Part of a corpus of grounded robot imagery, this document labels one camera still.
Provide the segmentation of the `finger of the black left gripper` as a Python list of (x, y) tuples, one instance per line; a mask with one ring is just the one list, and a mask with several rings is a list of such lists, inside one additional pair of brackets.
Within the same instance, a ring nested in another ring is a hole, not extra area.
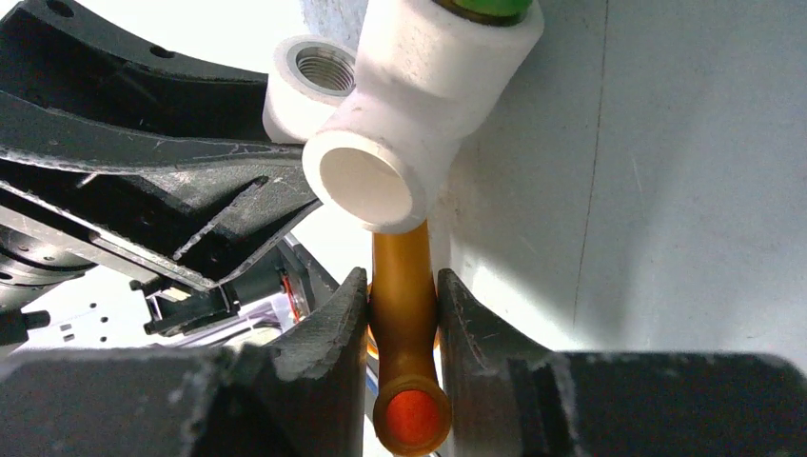
[(1, 96), (1, 188), (112, 255), (208, 290), (318, 207), (298, 146), (176, 138)]
[(1, 90), (120, 128), (267, 138), (265, 74), (166, 50), (75, 1), (21, 1), (2, 18)]

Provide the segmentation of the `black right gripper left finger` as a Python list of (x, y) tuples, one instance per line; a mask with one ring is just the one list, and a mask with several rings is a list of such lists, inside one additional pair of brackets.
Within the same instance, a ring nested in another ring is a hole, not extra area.
[(267, 345), (39, 351), (1, 366), (5, 456), (359, 456), (366, 273)]

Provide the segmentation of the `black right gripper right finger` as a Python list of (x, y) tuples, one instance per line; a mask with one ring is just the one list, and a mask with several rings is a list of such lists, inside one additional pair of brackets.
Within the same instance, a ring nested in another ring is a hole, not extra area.
[(554, 351), (437, 279), (449, 456), (802, 456), (806, 378), (764, 353)]

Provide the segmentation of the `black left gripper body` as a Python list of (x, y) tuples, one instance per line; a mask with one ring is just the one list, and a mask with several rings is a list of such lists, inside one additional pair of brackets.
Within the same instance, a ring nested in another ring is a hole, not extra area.
[(113, 252), (94, 231), (24, 199), (1, 196), (1, 341), (24, 344), (51, 323), (24, 308), (62, 284), (104, 266), (129, 277), (130, 299), (148, 311), (150, 336), (206, 338), (240, 322), (287, 330), (334, 293), (333, 277), (300, 244), (275, 236), (242, 271), (196, 288), (130, 252)]

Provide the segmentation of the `orange water faucet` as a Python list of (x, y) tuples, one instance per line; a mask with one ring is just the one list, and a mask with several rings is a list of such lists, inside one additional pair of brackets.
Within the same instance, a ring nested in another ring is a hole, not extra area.
[(438, 296), (427, 224), (372, 237), (369, 328), (378, 352), (372, 422), (397, 456), (435, 451), (451, 429), (451, 406), (438, 381), (434, 345)]

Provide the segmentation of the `white pipe elbow fitting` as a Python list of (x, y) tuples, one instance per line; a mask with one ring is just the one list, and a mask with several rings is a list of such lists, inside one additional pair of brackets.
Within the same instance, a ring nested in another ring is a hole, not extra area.
[(372, 232), (419, 226), (543, 28), (537, 4), (497, 27), (434, 1), (370, 2), (354, 90), (304, 147), (316, 196)]

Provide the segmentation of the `green water faucet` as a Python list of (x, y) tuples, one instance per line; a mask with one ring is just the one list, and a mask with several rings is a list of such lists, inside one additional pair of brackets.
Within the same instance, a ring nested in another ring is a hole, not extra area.
[(434, 0), (434, 3), (463, 19), (491, 27), (519, 24), (533, 5), (532, 0)]

